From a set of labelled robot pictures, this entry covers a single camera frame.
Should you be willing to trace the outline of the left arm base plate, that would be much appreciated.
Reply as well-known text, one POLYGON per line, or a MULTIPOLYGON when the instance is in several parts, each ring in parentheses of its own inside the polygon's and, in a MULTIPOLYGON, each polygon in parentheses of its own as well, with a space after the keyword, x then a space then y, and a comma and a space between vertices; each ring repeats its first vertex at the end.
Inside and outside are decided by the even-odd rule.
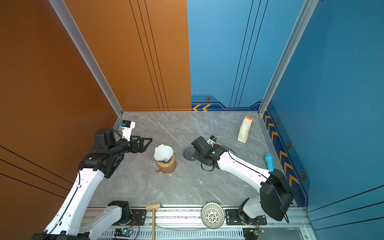
POLYGON ((116 222, 118 226, 144 226, 146 221, 147 211, 144 209, 131 209, 130 217, 127 220, 116 222))

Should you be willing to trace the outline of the white paper coffee filter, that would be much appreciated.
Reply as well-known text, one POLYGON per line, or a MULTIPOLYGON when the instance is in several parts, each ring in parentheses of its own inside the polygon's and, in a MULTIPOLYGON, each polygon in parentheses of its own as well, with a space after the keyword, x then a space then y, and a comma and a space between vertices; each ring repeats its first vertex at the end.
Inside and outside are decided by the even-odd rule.
POLYGON ((155 148, 154 158, 156 161, 160 163, 168 163, 172 160, 172 157, 174 156, 174 151, 172 147, 165 146, 165 145, 159 145, 155 148))

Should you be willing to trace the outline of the coffee filter pack orange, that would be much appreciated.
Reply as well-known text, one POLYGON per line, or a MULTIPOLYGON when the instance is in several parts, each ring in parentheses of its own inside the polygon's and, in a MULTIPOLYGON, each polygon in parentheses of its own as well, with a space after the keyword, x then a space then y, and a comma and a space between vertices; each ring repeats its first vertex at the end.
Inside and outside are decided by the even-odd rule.
POLYGON ((247 142, 252 124, 253 124, 253 119, 246 116, 241 124, 240 130, 238 133, 238 141, 242 143, 247 142))

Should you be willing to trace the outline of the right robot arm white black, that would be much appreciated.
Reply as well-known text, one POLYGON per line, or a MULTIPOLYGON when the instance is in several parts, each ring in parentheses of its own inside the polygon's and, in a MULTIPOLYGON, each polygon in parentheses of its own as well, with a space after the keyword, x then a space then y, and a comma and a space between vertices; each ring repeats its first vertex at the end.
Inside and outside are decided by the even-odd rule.
POLYGON ((282 171, 275 169, 271 172, 256 167, 236 157, 230 149, 221 145, 206 146, 204 149, 193 146, 192 149, 193 160, 200 161, 201 165, 231 173, 259 193, 254 199, 244 200, 239 207, 238 213, 242 223, 250 225, 259 216, 269 216, 279 222, 290 222, 287 211, 295 199, 295 194, 282 171))

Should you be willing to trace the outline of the orange glass carafe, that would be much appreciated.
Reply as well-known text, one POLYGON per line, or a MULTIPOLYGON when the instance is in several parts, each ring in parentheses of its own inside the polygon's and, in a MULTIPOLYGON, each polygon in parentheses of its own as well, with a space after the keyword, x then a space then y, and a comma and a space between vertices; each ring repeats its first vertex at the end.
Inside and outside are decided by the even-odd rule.
POLYGON ((170 174, 170 173, 175 171, 176 167, 177 167, 177 164, 173 164, 173 165, 168 166, 168 167, 158 166, 155 171, 156 171, 156 173, 162 172, 165 174, 170 174))

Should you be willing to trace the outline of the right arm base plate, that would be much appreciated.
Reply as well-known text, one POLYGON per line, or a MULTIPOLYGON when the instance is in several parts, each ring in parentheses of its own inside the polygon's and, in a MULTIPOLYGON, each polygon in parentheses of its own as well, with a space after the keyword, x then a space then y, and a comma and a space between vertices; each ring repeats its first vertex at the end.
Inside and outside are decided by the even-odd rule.
POLYGON ((239 217, 239 211, 237 209, 226 209, 226 223, 229 226, 234 225, 258 225, 258 226, 266 226, 267 218, 265 216, 258 216, 255 219, 251 219, 247 222, 241 220, 239 217))

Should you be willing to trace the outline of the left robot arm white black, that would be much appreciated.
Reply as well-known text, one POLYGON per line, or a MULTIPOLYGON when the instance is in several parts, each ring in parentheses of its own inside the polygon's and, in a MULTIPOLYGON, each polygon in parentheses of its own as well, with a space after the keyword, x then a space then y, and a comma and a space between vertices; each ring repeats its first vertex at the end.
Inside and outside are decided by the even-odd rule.
POLYGON ((131 127, 123 127, 122 137, 115 138, 112 128, 99 129, 95 144, 80 162, 77 178, 65 201, 41 234, 33 240, 96 240, 114 223, 126 225, 133 221, 127 201, 112 201, 85 227, 81 222, 91 198, 103 179, 109 179, 127 153, 143 153, 153 141, 131 135, 131 127))

